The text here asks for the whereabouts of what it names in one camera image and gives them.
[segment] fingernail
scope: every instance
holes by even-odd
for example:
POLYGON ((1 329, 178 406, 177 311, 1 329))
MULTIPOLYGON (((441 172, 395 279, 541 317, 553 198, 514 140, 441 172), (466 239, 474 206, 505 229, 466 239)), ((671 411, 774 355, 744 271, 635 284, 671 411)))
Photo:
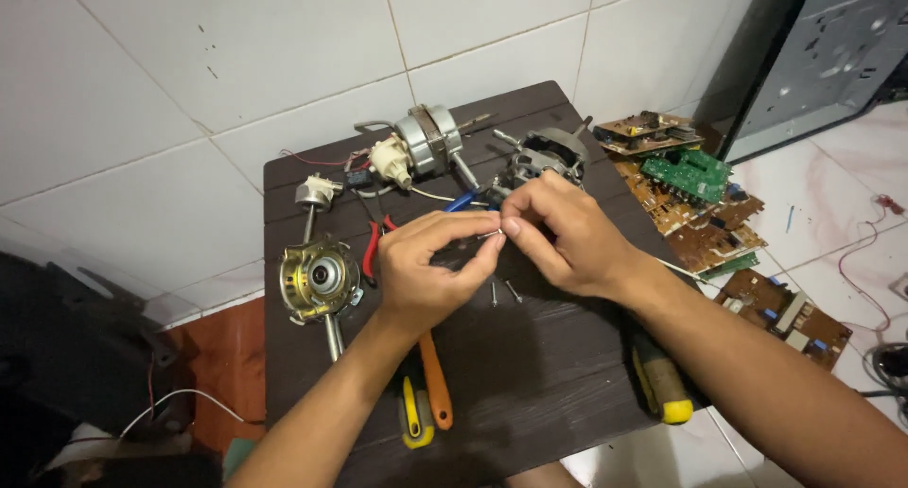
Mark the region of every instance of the fingernail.
POLYGON ((501 229, 503 229, 508 236, 517 236, 520 233, 520 224, 518 224, 513 217, 507 217, 501 221, 501 229))

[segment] screw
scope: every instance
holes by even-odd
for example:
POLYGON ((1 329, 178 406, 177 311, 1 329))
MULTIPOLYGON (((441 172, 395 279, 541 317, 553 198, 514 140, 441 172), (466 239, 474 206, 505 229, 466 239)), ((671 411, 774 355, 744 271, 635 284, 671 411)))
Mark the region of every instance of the screw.
POLYGON ((523 297, 518 295, 516 291, 514 291, 514 286, 510 285, 510 281, 505 281, 505 286, 507 286, 507 289, 509 289, 511 294, 514 295, 514 300, 516 300, 518 304, 523 302, 523 297))

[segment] black cable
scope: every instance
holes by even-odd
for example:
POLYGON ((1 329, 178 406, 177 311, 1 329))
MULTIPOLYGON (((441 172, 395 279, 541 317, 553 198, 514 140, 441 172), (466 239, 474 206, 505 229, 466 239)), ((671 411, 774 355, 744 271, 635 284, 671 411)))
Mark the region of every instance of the black cable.
POLYGON ((859 394, 866 398, 895 397, 895 401, 899 405, 899 412, 901 412, 902 424, 908 426, 908 379, 900 376, 903 373, 904 359, 908 359, 908 343, 885 343, 868 350, 864 354, 865 365, 869 365, 873 369, 876 381, 886 390, 859 392, 859 394))

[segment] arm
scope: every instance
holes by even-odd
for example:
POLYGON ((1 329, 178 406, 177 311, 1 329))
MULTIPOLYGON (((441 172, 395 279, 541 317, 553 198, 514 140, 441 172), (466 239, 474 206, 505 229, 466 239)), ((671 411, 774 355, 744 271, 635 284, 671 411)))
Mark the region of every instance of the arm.
POLYGON ((594 199, 557 174, 545 171, 517 189, 501 215, 505 233, 553 285, 635 311, 735 429, 800 481, 902 486, 908 479, 908 436, 885 416, 634 248, 594 199))
POLYGON ((499 226, 498 213, 436 212, 382 237, 379 310, 335 365, 262 439, 229 488, 332 486, 404 355, 495 271, 505 238, 487 239, 460 272, 429 266, 429 259, 451 240, 491 233, 499 226))

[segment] pliers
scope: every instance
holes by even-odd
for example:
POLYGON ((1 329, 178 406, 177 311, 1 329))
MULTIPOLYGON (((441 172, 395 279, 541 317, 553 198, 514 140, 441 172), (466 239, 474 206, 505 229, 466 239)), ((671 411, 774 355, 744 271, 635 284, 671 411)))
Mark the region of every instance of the pliers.
POLYGON ((369 238, 369 246, 366 247, 366 254, 362 256, 362 276, 369 287, 375 288, 378 287, 378 283, 375 282, 375 275, 372 273, 372 259, 375 258, 375 253, 379 250, 379 238, 384 236, 386 231, 394 231, 397 226, 392 223, 391 216, 381 213, 381 203, 378 195, 370 199, 375 201, 373 209, 369 206, 369 202, 362 195, 359 195, 359 192, 354 193, 356 193, 359 201, 362 202, 362 205, 366 207, 366 211, 369 213, 369 227, 372 229, 372 234, 369 238))

